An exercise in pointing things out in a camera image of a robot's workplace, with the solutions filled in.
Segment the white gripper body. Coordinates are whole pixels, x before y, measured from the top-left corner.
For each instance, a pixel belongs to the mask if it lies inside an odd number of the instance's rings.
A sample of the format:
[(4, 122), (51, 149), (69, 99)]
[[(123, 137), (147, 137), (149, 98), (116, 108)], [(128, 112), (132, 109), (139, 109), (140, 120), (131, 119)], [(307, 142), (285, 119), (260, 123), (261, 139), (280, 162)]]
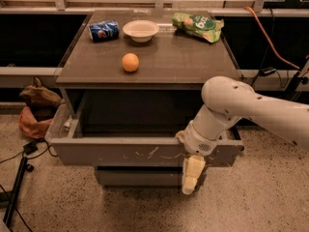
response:
[(183, 145), (191, 155), (208, 156), (217, 146), (222, 126), (191, 120), (183, 132)]

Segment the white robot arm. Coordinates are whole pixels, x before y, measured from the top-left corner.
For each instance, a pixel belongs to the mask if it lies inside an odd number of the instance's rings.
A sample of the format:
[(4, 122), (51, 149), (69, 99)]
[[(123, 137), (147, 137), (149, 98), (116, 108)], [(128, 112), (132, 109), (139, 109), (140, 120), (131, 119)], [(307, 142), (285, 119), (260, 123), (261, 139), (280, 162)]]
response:
[(201, 91), (203, 105), (185, 130), (177, 133), (188, 156), (183, 161), (182, 192), (191, 194), (219, 137), (247, 119), (309, 151), (309, 105), (260, 95), (226, 76), (209, 79)]

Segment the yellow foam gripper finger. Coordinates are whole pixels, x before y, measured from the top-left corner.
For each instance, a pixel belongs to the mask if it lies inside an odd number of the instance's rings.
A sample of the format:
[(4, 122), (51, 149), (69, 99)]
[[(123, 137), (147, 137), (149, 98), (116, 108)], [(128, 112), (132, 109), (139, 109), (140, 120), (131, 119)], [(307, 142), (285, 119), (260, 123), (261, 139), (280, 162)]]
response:
[(175, 137), (181, 142), (184, 143), (185, 142), (185, 138), (184, 138), (184, 131), (180, 130), (176, 133)]
[(183, 194), (189, 195), (195, 190), (205, 165), (206, 162), (202, 156), (192, 155), (184, 159), (182, 177)]

